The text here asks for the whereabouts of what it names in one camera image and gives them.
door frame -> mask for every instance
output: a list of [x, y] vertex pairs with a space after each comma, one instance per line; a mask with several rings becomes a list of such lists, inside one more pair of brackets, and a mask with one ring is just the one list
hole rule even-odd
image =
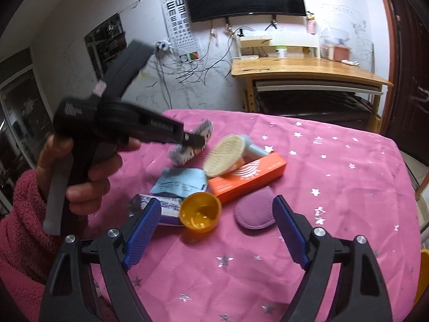
[[384, 104], [383, 115], [381, 118], [380, 134], [385, 135], [387, 126], [393, 118], [393, 104], [397, 93], [397, 86], [395, 84], [395, 77], [398, 72], [399, 66], [399, 44], [397, 41], [397, 29], [395, 25], [395, 18], [391, 0], [383, 0], [384, 9], [387, 17], [387, 27], [389, 30], [389, 44], [390, 44], [390, 64], [389, 64], [389, 81], [393, 83], [393, 87], [387, 89], [386, 101]]

pink bottle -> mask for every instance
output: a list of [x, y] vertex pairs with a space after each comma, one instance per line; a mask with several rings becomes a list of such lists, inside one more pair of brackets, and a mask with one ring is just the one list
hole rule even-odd
[[311, 13], [310, 11], [307, 11], [307, 32], [309, 34], [315, 34], [316, 33], [316, 17], [314, 13]]

hand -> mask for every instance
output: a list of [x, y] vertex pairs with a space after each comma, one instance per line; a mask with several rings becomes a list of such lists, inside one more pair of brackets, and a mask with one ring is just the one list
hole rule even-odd
[[[40, 153], [37, 164], [36, 179], [43, 199], [47, 199], [54, 162], [57, 158], [67, 155], [73, 148], [71, 138], [50, 136]], [[117, 151], [134, 151], [140, 149], [140, 141], [130, 138], [128, 145], [118, 145]], [[89, 181], [84, 184], [69, 186], [66, 197], [70, 201], [70, 211], [77, 215], [88, 215], [96, 212], [101, 205], [101, 197], [110, 190], [108, 177], [122, 166], [122, 158], [115, 153], [108, 160], [91, 167], [88, 172]]]

wooden desk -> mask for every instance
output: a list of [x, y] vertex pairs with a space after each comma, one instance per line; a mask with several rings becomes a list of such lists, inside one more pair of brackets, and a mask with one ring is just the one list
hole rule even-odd
[[[380, 92], [383, 85], [389, 87], [393, 86], [393, 84], [386, 79], [358, 66], [350, 66], [313, 57], [291, 57], [285, 59], [264, 57], [252, 60], [234, 59], [232, 62], [231, 75], [245, 78], [246, 80], [245, 96], [247, 100], [245, 104], [248, 112], [257, 112], [254, 86], [256, 80], [328, 80], [332, 81], [332, 83], [347, 82], [357, 85], [370, 85], [376, 87], [377, 91]], [[377, 115], [379, 102], [380, 97], [374, 96], [374, 102], [372, 104], [372, 112], [374, 115], [373, 131], [379, 131], [381, 124], [380, 117]]]

metal screw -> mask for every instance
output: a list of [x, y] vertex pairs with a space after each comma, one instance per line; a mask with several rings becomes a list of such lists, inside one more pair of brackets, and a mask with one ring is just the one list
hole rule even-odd
[[366, 243], [366, 238], [365, 236], [359, 235], [358, 237], [356, 237], [356, 241], [361, 245], [364, 245]]
[[323, 237], [323, 236], [325, 236], [325, 235], [326, 235], [326, 231], [325, 231], [325, 229], [322, 229], [322, 228], [315, 228], [315, 229], [313, 230], [313, 232], [314, 232], [314, 234], [315, 234], [316, 236], [319, 236], [319, 237]]
[[119, 235], [118, 229], [110, 229], [109, 231], [107, 231], [107, 236], [109, 237], [117, 237], [118, 235]]
[[76, 241], [76, 236], [75, 235], [69, 235], [66, 237], [66, 242], [67, 243], [73, 243], [74, 241]]

